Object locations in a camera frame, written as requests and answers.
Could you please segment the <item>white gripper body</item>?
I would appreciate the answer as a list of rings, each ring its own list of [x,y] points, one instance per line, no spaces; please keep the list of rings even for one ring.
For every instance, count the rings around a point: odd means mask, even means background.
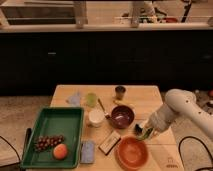
[[[166,131],[175,120],[175,112],[168,106],[161,106],[157,111],[151,114],[147,126],[155,131],[162,133]]]

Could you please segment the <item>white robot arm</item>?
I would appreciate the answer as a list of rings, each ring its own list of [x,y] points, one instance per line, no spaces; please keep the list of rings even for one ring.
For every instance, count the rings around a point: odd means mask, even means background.
[[[187,90],[169,90],[163,104],[146,120],[144,128],[163,133],[180,115],[189,118],[213,141],[213,116],[200,108],[195,94]]]

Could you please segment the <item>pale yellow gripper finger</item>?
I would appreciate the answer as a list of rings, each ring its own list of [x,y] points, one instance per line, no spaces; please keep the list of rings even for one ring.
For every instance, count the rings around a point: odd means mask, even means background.
[[[153,127],[144,127],[143,128],[143,139],[152,139],[157,135],[157,131]]]

